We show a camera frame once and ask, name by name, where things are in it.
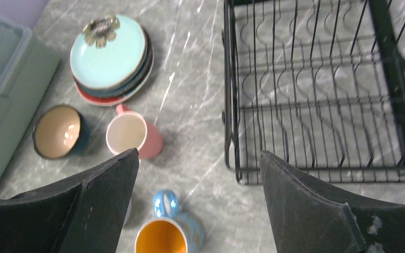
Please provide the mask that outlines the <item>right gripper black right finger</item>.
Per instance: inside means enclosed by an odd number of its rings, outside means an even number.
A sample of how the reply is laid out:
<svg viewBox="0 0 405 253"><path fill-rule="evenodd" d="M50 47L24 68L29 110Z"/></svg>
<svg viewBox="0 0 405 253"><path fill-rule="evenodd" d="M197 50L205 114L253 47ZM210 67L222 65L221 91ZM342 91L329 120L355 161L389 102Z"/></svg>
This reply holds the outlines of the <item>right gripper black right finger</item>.
<svg viewBox="0 0 405 253"><path fill-rule="evenodd" d="M260 167L278 252L405 252L405 205L343 190L268 151Z"/></svg>

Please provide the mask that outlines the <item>black wire dish rack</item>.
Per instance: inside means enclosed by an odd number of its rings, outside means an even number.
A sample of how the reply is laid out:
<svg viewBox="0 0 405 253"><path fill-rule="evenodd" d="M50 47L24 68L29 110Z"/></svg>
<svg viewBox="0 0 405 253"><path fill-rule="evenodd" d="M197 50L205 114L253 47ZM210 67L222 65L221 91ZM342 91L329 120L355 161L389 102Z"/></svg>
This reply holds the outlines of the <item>black wire dish rack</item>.
<svg viewBox="0 0 405 253"><path fill-rule="evenodd" d="M225 164L405 182L405 1L225 1Z"/></svg>

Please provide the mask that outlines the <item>pink mug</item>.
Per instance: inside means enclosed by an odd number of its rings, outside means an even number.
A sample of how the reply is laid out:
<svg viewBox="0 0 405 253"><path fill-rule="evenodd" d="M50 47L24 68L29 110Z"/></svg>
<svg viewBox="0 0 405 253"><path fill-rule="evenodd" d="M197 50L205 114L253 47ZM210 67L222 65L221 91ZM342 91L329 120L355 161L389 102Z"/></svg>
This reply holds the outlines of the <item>pink mug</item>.
<svg viewBox="0 0 405 253"><path fill-rule="evenodd" d="M105 134L110 152L117 155L136 148L139 159L156 157L163 147L163 138L158 128L124 104L117 105L116 112Z"/></svg>

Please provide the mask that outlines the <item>blue mug orange inside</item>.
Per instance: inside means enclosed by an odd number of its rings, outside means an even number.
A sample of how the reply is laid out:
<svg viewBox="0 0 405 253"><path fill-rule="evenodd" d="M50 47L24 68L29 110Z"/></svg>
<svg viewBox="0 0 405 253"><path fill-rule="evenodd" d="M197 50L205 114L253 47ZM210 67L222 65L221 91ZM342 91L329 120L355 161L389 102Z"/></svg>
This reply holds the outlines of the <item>blue mug orange inside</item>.
<svg viewBox="0 0 405 253"><path fill-rule="evenodd" d="M202 220L182 211L172 190L158 191L152 200L153 218L139 229L134 252L200 252L206 241Z"/></svg>

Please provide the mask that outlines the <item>light blue flower plate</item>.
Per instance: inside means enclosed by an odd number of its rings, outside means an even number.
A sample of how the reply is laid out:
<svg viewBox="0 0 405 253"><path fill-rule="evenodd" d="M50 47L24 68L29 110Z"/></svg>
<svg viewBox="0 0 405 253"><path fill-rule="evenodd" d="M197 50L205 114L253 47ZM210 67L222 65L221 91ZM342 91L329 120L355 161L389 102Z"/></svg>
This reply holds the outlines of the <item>light blue flower plate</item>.
<svg viewBox="0 0 405 253"><path fill-rule="evenodd" d="M146 50L143 27L128 16L111 14L90 21L76 37L70 68L85 87L110 89L134 75Z"/></svg>

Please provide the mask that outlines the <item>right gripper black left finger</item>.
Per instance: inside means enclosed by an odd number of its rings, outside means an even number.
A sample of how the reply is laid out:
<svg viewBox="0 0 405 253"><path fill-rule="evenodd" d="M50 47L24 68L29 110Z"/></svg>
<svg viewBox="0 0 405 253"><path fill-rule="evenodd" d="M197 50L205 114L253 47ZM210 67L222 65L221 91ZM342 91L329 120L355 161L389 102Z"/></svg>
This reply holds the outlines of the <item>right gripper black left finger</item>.
<svg viewBox="0 0 405 253"><path fill-rule="evenodd" d="M0 199L0 252L115 252L138 168L138 151L130 149Z"/></svg>

